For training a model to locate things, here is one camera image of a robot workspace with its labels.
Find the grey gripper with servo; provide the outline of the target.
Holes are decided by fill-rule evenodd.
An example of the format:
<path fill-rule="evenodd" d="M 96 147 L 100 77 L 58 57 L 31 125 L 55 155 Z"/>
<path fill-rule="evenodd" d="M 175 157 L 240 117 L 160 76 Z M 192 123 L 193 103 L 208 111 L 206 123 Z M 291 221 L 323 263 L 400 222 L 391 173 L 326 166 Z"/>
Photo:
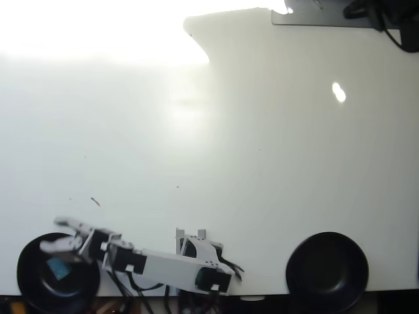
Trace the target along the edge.
<path fill-rule="evenodd" d="M 97 229 L 75 218 L 58 216 L 54 219 L 54 224 L 71 228 L 76 231 L 78 236 L 62 237 L 54 241 L 41 241 L 39 244 L 40 250 L 45 253 L 77 251 L 78 256 L 89 264 L 93 261 L 106 263 L 108 246 L 113 240 L 122 238 L 120 233 L 105 228 Z"/>

